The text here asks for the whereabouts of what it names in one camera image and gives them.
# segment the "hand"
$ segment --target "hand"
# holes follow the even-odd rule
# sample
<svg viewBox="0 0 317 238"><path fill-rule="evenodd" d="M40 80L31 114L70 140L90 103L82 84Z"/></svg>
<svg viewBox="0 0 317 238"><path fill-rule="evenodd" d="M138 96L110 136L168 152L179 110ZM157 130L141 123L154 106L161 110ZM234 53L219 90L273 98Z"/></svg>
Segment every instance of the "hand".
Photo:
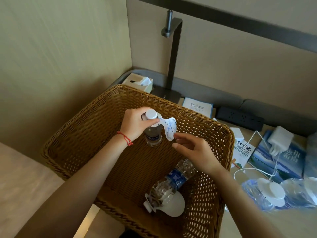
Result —
<svg viewBox="0 0 317 238"><path fill-rule="evenodd" d="M143 121L141 115L148 111L149 107L141 107L136 109L127 109L125 111L120 131L126 135L131 141L139 137L143 131L159 122L159 119L151 119Z"/></svg>
<svg viewBox="0 0 317 238"><path fill-rule="evenodd" d="M186 133L174 133L174 138L176 143L172 147L187 157L198 170L212 175L215 169L222 167L206 140Z"/></svg>

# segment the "forearm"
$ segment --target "forearm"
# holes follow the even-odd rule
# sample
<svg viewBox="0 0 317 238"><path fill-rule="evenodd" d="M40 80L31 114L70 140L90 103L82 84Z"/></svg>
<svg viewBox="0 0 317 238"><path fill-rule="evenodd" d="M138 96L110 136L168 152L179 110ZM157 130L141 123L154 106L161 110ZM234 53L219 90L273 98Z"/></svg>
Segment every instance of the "forearm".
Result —
<svg viewBox="0 0 317 238"><path fill-rule="evenodd" d="M219 168L211 172L210 176L215 181L243 238L283 237L225 168L220 165Z"/></svg>
<svg viewBox="0 0 317 238"><path fill-rule="evenodd" d="M114 136L45 201L16 237L73 237L126 147L123 136Z"/></svg>

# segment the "red string bracelet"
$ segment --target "red string bracelet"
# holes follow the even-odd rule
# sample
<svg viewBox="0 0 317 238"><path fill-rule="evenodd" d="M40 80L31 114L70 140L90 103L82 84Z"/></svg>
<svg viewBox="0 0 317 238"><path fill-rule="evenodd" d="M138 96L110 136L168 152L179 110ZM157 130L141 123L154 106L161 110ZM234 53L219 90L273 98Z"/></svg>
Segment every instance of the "red string bracelet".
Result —
<svg viewBox="0 0 317 238"><path fill-rule="evenodd" d="M128 146L133 145L133 143L132 143L131 139L129 139L129 138L128 138L128 137L127 137L124 133L122 133L122 132L118 131L118 132L117 132L117 134L123 135L123 137L124 137L125 141L128 143Z"/></svg>

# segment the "brown woven basket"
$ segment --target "brown woven basket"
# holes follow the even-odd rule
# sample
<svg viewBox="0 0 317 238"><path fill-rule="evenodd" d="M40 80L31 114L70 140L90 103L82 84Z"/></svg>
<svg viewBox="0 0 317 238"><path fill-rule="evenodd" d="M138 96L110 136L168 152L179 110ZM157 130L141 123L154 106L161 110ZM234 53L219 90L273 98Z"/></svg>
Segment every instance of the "brown woven basket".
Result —
<svg viewBox="0 0 317 238"><path fill-rule="evenodd" d="M163 118L174 117L178 132L207 140L220 163L230 170L234 135L226 125L126 85L105 91L66 123L45 144L43 157L67 180L116 134L125 110L141 106L154 108ZM144 194L182 158L162 136L157 147L147 146L141 135L123 151L95 204L144 237L218 237L224 203L213 181L203 173L180 189L186 202L181 216L172 218L161 211L149 214L143 207Z"/></svg>

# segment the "charging cable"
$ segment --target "charging cable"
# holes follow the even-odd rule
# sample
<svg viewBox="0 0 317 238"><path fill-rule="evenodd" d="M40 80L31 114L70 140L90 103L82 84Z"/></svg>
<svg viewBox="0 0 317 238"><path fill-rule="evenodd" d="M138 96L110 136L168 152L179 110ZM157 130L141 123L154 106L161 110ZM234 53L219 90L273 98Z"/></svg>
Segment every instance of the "charging cable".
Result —
<svg viewBox="0 0 317 238"><path fill-rule="evenodd" d="M272 155L272 154L275 154L275 153L276 153L276 149L275 149L275 150L273 150L272 148L270 149L270 148L268 147L266 141L265 141L264 138L262 137L262 135L261 135L261 134L259 133L259 131L257 131L257 130L253 133L253 135L251 136L250 140L244 145L244 147L246 147L246 146L250 143L250 141L252 140L253 136L254 136L256 133L258 133L259 136L261 137L261 139L264 141L264 144L265 144L265 146L267 147L267 150L269 151L269 153L270 153L271 155ZM269 174L269 173L264 172L263 170L260 170L260 169L257 169L257 168L243 168L243 169L238 169L238 170L233 174L233 178L236 179L236 173L239 172L239 171L243 171L243 170L246 170L246 169L255 169L255 170L260 171L260 172L263 173L263 174L269 175L269 176L270 176L269 181L271 181L272 177L274 177L274 176L276 175L276 173L277 173L277 168L276 168L276 167L277 167L278 159L279 159L279 157L280 157L280 153L281 153L281 152L278 150L278 153L276 153L276 154L274 155L274 156L276 156L276 155L278 154L277 159L276 159L276 162L275 162L273 174Z"/></svg>

